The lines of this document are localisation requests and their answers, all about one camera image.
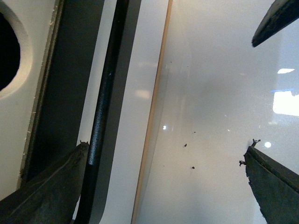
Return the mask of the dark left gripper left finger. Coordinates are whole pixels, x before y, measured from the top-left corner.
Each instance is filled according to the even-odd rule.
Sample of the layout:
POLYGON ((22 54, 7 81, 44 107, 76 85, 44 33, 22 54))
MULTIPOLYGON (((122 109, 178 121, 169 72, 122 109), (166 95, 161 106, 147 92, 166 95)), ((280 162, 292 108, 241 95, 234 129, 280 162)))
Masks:
POLYGON ((82 189, 89 144, 81 142, 0 202, 2 224, 69 224, 82 189))

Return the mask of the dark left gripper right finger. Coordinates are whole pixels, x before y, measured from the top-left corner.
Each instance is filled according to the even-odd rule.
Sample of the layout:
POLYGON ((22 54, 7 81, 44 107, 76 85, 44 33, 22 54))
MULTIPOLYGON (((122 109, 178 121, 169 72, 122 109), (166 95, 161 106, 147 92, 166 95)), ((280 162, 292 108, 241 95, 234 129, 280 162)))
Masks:
POLYGON ((239 165, 268 224, 299 222, 299 175, 255 148, 253 139, 239 165))

